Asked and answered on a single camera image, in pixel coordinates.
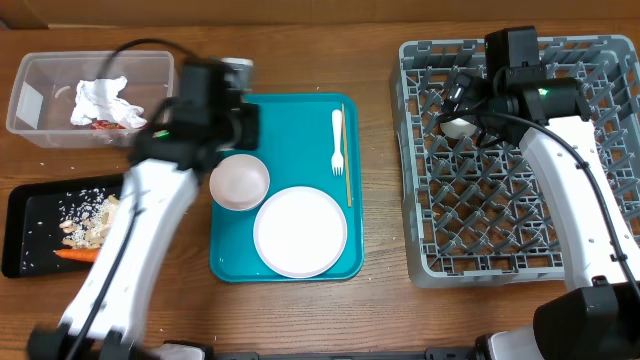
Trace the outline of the teal serving tray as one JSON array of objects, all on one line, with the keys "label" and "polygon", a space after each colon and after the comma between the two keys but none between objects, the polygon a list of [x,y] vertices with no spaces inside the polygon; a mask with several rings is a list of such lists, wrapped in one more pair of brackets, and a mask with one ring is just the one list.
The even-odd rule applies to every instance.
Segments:
[{"label": "teal serving tray", "polygon": [[[358,113],[354,102],[339,93],[261,94],[246,99],[260,107],[260,140],[250,154],[270,174],[267,197],[294,186],[307,186],[331,196],[347,220],[346,247],[339,260],[314,281],[347,280],[362,268],[365,258],[362,177]],[[333,133],[331,113],[346,108],[352,207],[347,206],[346,181],[331,167]],[[258,207],[248,211],[212,207],[210,268],[228,283],[289,282],[260,259],[253,238]]]}]

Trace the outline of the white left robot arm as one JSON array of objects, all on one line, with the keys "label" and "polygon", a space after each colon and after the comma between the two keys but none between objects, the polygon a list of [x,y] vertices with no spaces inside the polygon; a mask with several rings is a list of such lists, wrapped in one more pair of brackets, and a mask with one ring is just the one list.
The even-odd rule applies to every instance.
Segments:
[{"label": "white left robot arm", "polygon": [[252,61],[191,58],[177,96],[139,130],[110,231],[55,329],[35,328],[31,359],[155,359],[143,345],[151,294],[172,238],[226,150],[254,150],[259,109],[244,99]]}]

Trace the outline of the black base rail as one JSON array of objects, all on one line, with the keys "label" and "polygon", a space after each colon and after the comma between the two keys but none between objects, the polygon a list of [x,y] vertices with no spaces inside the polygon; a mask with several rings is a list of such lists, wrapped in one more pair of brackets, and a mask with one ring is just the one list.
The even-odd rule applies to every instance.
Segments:
[{"label": "black base rail", "polygon": [[216,353],[214,360],[465,360],[471,347],[434,347],[418,352],[352,352],[352,353]]}]

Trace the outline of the spilled rice and peanuts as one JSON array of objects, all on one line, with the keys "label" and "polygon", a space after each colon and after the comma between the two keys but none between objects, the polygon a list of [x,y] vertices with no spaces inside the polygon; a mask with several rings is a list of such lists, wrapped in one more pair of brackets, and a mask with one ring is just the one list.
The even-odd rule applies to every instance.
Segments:
[{"label": "spilled rice and peanuts", "polygon": [[119,207],[118,187],[39,195],[26,204],[20,271],[48,274],[90,266],[55,255],[60,249],[101,250]]}]

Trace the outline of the red snack wrapper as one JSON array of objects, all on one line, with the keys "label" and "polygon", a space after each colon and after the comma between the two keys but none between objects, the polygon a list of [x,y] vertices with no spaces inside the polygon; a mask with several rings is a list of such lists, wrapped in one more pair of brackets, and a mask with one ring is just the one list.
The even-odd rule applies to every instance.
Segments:
[{"label": "red snack wrapper", "polygon": [[92,130],[139,130],[139,127],[125,127],[116,122],[110,122],[107,120],[95,120],[90,124]]}]

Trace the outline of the white plastic cup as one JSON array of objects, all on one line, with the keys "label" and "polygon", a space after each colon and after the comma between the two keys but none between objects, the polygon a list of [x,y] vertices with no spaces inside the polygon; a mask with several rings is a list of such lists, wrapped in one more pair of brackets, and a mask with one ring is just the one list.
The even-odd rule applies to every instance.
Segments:
[{"label": "white plastic cup", "polygon": [[445,136],[452,139],[471,137],[477,130],[477,127],[474,124],[461,118],[441,122],[440,128]]}]

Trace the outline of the orange carrot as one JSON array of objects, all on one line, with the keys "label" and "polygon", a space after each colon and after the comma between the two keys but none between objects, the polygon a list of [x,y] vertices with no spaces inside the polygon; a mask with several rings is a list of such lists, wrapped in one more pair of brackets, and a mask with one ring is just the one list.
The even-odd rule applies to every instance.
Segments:
[{"label": "orange carrot", "polygon": [[54,251],[55,255],[67,259],[78,262],[87,262],[93,263],[96,261],[100,250],[95,249],[60,249]]}]

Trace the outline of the grey dishwasher rack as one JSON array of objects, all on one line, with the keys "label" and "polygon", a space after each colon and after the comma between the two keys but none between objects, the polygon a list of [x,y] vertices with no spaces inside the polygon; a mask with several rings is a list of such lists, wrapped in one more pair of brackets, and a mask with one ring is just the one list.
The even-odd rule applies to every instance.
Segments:
[{"label": "grey dishwasher rack", "polygon": [[[508,144],[478,148],[437,124],[446,80],[484,75],[480,39],[408,41],[390,77],[402,167],[405,247],[422,288],[560,281],[560,244],[536,179]],[[624,219],[639,229],[639,56],[622,35],[543,37],[551,78],[580,80],[597,150]]]}]

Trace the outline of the wooden chopstick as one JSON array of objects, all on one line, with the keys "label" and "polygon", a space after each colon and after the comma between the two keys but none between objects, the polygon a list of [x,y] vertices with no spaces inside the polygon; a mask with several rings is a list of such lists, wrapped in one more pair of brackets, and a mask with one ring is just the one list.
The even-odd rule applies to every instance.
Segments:
[{"label": "wooden chopstick", "polygon": [[344,103],[341,104],[342,112],[342,130],[343,130],[343,148],[344,148],[344,170],[346,181],[346,195],[347,206],[352,207],[352,191],[351,191],[351,176],[350,176],[350,164],[349,164],[349,148],[348,148],[348,134],[347,134],[347,121],[346,121],[346,108]]}]

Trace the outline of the black tray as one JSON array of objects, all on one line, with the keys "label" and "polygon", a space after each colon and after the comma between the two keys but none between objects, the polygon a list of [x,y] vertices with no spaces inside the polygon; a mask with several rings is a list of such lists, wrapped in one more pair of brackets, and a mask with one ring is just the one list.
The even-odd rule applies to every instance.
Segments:
[{"label": "black tray", "polygon": [[87,232],[100,235],[115,212],[123,176],[103,175],[21,185],[9,195],[1,272],[7,278],[91,268],[60,257],[62,249],[89,248]]}]

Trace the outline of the white round plate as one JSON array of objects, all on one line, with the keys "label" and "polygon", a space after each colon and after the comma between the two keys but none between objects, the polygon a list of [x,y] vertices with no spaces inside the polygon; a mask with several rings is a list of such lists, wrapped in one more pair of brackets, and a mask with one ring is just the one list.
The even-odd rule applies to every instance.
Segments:
[{"label": "white round plate", "polygon": [[307,186],[283,189],[258,211],[253,227],[256,251],[265,265],[287,278],[320,275],[341,257],[348,225],[340,205]]}]

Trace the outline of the white plastic fork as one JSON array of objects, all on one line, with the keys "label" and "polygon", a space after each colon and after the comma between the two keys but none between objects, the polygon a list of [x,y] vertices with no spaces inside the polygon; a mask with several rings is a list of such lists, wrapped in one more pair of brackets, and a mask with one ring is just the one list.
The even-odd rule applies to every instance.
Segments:
[{"label": "white plastic fork", "polygon": [[334,109],[331,113],[331,125],[333,133],[333,154],[331,157],[331,167],[334,176],[340,176],[344,170],[344,157],[342,154],[342,132],[343,121],[342,111]]}]

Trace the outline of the clear plastic bin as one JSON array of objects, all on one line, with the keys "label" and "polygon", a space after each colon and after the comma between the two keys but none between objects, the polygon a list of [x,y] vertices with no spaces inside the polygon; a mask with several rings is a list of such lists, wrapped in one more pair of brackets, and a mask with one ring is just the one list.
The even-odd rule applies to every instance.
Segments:
[{"label": "clear plastic bin", "polygon": [[[96,78],[109,51],[39,52],[25,55],[9,100],[6,129],[42,148],[96,148],[130,145],[134,129],[74,125],[77,85]],[[134,50],[117,55],[107,76],[127,84],[118,96],[144,109],[149,118],[174,93],[174,58],[167,51]]]}]

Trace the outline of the pink bowl with cereal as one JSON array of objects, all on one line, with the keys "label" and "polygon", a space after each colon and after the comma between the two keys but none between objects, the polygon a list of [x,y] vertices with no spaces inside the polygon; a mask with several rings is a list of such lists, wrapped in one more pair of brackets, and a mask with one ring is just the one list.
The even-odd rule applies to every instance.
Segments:
[{"label": "pink bowl with cereal", "polygon": [[248,211],[266,198],[270,174],[257,157],[236,154],[222,160],[212,171],[209,189],[214,201],[231,211]]}]

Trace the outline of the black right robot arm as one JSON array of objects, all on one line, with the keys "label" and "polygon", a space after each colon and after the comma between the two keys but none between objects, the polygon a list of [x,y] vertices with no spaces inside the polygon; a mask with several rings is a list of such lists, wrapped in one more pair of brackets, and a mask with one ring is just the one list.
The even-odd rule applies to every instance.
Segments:
[{"label": "black right robot arm", "polygon": [[520,149],[550,212],[568,291],[530,325],[479,337],[468,356],[636,359],[639,247],[603,170],[582,84],[548,77],[532,26],[489,33],[484,44],[486,79],[453,80],[436,120],[466,120]]}]

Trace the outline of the white tissue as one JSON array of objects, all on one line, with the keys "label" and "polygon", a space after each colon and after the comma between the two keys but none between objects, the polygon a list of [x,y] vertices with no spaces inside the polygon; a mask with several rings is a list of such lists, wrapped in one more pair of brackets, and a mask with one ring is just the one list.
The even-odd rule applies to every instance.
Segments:
[{"label": "white tissue", "polygon": [[124,76],[114,79],[81,80],[76,86],[75,107],[70,122],[72,125],[90,125],[94,120],[105,120],[125,129],[137,129],[147,124],[142,117],[144,109],[120,98],[126,87]]}]

